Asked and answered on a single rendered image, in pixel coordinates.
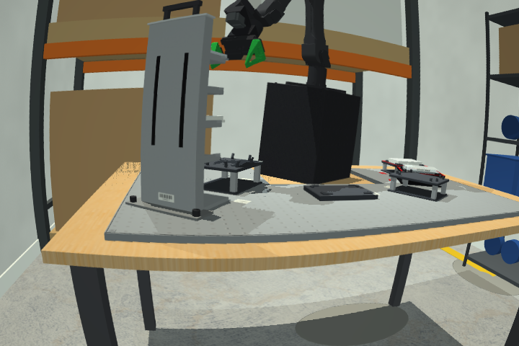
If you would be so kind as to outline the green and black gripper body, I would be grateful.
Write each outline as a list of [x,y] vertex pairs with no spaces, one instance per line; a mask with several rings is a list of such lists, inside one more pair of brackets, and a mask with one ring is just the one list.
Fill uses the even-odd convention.
[[[256,35],[222,37],[221,44],[225,48],[225,54],[228,55],[227,58],[229,59],[229,61],[241,60],[243,56],[247,56],[252,40],[260,40],[262,44],[262,40],[260,38],[257,38]],[[265,51],[263,44],[262,47]]]

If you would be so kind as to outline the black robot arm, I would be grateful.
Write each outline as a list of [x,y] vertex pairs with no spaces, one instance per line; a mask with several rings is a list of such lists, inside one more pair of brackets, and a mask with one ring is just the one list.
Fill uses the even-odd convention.
[[[291,0],[265,0],[256,9],[248,0],[236,0],[224,9],[226,22],[233,29],[227,37],[256,35],[257,38],[263,27],[278,23],[284,16],[284,11]],[[306,31],[301,44],[301,55],[309,66],[306,84],[286,81],[285,84],[325,88],[335,92],[346,93],[344,90],[328,88],[326,84],[329,62],[329,46],[324,37],[324,0],[305,0]],[[250,18],[251,17],[251,18]],[[256,25],[256,26],[255,26]]]

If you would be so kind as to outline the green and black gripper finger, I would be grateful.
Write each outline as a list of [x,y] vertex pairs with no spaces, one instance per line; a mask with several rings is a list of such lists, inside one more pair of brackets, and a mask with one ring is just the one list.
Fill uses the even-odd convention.
[[[250,61],[252,55],[255,54],[255,59],[253,61]],[[245,61],[246,68],[249,68],[250,66],[253,66],[256,63],[260,63],[262,61],[265,61],[265,52],[263,50],[262,44],[260,40],[252,40],[252,43],[249,48],[249,52],[247,54],[247,58]],[[250,61],[250,62],[249,62]]]
[[[219,46],[218,42],[217,42],[217,43],[212,43],[212,44],[211,44],[211,50],[214,50],[214,51],[216,51],[216,52],[222,53],[222,51],[221,51],[221,49],[220,49],[220,46]],[[217,66],[219,66],[219,65],[220,65],[220,64],[213,64],[213,65],[210,65],[210,67],[211,67],[212,69],[214,69],[215,67],[217,67]]]

